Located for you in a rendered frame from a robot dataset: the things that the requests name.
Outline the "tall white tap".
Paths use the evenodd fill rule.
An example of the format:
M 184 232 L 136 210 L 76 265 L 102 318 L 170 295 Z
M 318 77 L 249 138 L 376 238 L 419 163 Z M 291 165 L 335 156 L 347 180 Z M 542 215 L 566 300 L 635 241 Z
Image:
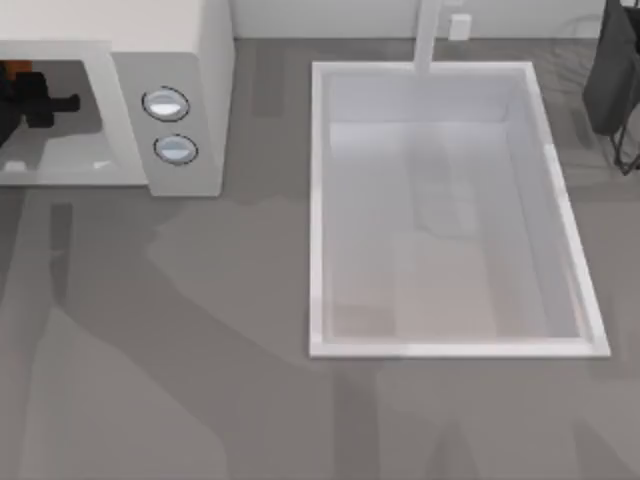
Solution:
M 441 0 L 420 0 L 413 64 L 418 75 L 429 73 L 439 22 Z

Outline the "white wall socket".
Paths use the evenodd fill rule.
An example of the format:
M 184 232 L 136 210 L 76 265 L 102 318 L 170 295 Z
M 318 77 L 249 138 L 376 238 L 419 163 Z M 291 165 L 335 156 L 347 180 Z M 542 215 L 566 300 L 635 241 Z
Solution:
M 455 13 L 450 17 L 448 40 L 467 41 L 471 38 L 473 18 L 470 14 Z

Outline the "small grey microwave knob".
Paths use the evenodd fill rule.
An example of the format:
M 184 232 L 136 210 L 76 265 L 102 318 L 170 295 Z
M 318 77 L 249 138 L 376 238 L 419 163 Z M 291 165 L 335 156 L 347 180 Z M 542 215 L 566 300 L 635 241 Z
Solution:
M 188 165 L 199 154 L 197 144 L 184 135 L 169 135 L 154 141 L 154 153 L 165 163 L 174 166 Z

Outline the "white sink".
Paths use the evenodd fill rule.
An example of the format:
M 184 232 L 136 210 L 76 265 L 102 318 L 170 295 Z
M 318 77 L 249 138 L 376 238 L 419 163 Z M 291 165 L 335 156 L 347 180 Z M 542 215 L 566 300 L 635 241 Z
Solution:
M 530 62 L 311 75 L 311 357 L 610 356 Z

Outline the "large grey microwave knob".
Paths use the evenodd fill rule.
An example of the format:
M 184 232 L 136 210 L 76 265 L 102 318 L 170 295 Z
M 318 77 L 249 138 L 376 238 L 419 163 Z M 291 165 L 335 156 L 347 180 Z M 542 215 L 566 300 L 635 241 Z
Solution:
M 144 111 L 151 118 L 161 122 L 178 122 L 190 111 L 188 98 L 169 86 L 145 92 L 141 102 Z

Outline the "pale microwave oven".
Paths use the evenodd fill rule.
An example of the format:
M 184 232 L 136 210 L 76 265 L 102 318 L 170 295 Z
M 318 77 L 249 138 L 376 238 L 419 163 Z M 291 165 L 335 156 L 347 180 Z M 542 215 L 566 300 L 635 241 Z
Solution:
M 0 0 L 0 60 L 28 60 L 51 97 L 78 94 L 50 129 L 23 122 L 0 147 L 0 186 L 143 186 L 156 197 L 215 197 L 223 183 L 235 48 L 229 0 Z M 142 95 L 182 92 L 178 122 L 151 118 Z M 184 135 L 188 165 L 154 153 Z

